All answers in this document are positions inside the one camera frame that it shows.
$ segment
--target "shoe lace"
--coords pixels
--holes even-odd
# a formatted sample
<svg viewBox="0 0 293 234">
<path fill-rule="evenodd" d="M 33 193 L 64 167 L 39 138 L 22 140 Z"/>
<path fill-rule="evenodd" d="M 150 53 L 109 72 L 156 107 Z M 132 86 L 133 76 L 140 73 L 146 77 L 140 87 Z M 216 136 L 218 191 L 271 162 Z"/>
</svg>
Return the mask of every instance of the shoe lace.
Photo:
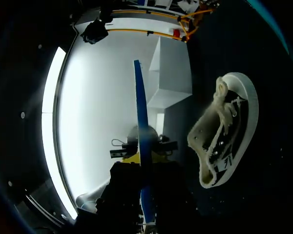
<svg viewBox="0 0 293 234">
<path fill-rule="evenodd" d="M 240 98 L 238 97 L 237 100 L 232 102 L 225 102 L 226 95 L 228 93 L 228 86 L 219 77 L 216 81 L 216 92 L 214 93 L 214 100 L 212 105 L 215 108 L 215 111 L 219 115 L 220 122 L 223 123 L 225 132 L 224 134 L 227 135 L 229 132 L 229 127 L 232 125 L 232 117 L 237 115 L 237 111 L 233 105 L 234 102 L 238 102 L 240 104 Z"/>
</svg>

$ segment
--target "black object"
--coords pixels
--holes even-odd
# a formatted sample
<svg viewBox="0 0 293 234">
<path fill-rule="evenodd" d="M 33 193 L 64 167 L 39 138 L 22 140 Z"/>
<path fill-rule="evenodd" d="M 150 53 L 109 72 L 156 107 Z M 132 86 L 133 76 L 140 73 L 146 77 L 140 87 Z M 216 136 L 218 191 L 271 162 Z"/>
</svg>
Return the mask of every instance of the black object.
<svg viewBox="0 0 293 234">
<path fill-rule="evenodd" d="M 110 173 L 110 183 L 97 200 L 97 212 L 78 209 L 74 227 L 64 228 L 63 233 L 87 233 L 93 229 L 98 234 L 141 232 L 139 199 L 147 178 L 140 165 L 135 163 L 115 163 Z M 197 229 L 200 214 L 183 174 L 176 162 L 153 164 L 151 187 L 157 214 L 156 228 L 160 234 Z"/>
<path fill-rule="evenodd" d="M 113 17 L 111 16 L 113 10 L 137 10 L 138 8 L 135 6 L 129 6 L 127 1 L 122 0 L 102 0 L 101 3 L 101 12 L 100 12 L 100 20 L 104 23 L 111 23 Z"/>
<path fill-rule="evenodd" d="M 152 151 L 162 154 L 172 152 L 178 149 L 177 141 L 169 142 L 169 138 L 164 135 L 158 136 L 155 129 L 149 126 L 148 134 L 151 135 Z M 129 158 L 135 155 L 138 151 L 138 128 L 134 127 L 127 137 L 127 143 L 122 144 L 121 150 L 110 150 L 111 158 Z"/>
<path fill-rule="evenodd" d="M 84 42 L 89 42 L 93 45 L 108 36 L 108 32 L 105 28 L 105 23 L 96 19 L 86 27 L 80 36 L 84 39 Z"/>
</svg>

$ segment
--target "dark surface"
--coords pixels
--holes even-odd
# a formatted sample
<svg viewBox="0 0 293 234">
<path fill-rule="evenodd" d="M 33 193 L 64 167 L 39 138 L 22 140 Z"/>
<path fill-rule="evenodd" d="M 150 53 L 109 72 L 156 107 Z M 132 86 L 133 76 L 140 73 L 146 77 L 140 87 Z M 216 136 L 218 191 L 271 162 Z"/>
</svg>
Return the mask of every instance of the dark surface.
<svg viewBox="0 0 293 234">
<path fill-rule="evenodd" d="M 69 16 L 76 5 L 75 0 L 0 2 L 0 192 L 4 195 L 0 200 L 9 201 L 0 203 L 2 220 L 9 211 L 16 217 L 13 204 L 21 202 L 24 189 L 57 218 L 67 215 L 52 183 L 40 189 L 50 179 L 42 147 L 41 113 L 53 56 L 58 46 L 67 52 L 75 37 Z M 35 228 L 43 223 L 21 206 L 17 208 L 27 224 Z"/>
<path fill-rule="evenodd" d="M 193 95 L 165 112 L 164 134 L 177 140 L 173 159 L 185 168 L 202 215 L 280 215 L 293 207 L 293 63 L 277 36 L 247 3 L 223 1 L 188 42 Z M 259 99 L 259 121 L 231 179 L 204 189 L 199 160 L 187 135 L 212 101 L 215 82 L 228 72 L 246 74 Z"/>
</svg>

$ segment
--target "white panel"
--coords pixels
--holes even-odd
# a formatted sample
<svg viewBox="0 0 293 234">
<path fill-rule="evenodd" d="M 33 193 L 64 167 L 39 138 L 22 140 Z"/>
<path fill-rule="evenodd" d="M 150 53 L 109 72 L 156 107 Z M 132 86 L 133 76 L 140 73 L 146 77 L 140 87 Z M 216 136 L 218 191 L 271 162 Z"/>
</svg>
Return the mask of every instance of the white panel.
<svg viewBox="0 0 293 234">
<path fill-rule="evenodd" d="M 63 169 L 74 198 L 110 178 L 111 140 L 126 141 L 137 124 L 132 63 L 138 59 L 147 77 L 157 40 L 133 32 L 110 32 L 95 45 L 77 38 L 58 110 Z"/>
<path fill-rule="evenodd" d="M 158 113 L 156 117 L 156 132 L 158 135 L 163 134 L 164 131 L 164 118 L 165 114 L 164 113 Z"/>
<path fill-rule="evenodd" d="M 77 30 L 82 33 L 86 29 L 86 27 L 90 24 L 90 22 L 82 23 L 76 26 Z M 178 28 L 182 32 L 182 27 L 173 23 L 167 23 L 154 19 L 140 19 L 140 18 L 114 18 L 111 23 L 108 23 L 105 26 L 106 29 L 139 29 L 139 30 L 147 30 L 154 31 L 158 33 L 165 33 L 173 35 L 172 28 Z"/>
<path fill-rule="evenodd" d="M 192 94 L 175 92 L 170 90 L 158 89 L 150 102 L 148 107 L 165 109 L 173 104 L 176 104 Z"/>
</svg>

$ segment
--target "yellow object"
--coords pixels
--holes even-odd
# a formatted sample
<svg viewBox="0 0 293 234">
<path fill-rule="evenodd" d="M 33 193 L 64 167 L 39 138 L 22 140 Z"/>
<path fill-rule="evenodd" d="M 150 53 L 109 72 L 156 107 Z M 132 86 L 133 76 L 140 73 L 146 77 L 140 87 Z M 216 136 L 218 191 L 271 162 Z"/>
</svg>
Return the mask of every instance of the yellow object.
<svg viewBox="0 0 293 234">
<path fill-rule="evenodd" d="M 125 158 L 122 161 L 123 163 L 139 163 L 140 164 L 140 154 L 136 153 L 135 155 L 131 156 L 130 158 Z M 157 153 L 152 151 L 152 162 L 169 162 L 166 155 L 158 155 Z"/>
</svg>

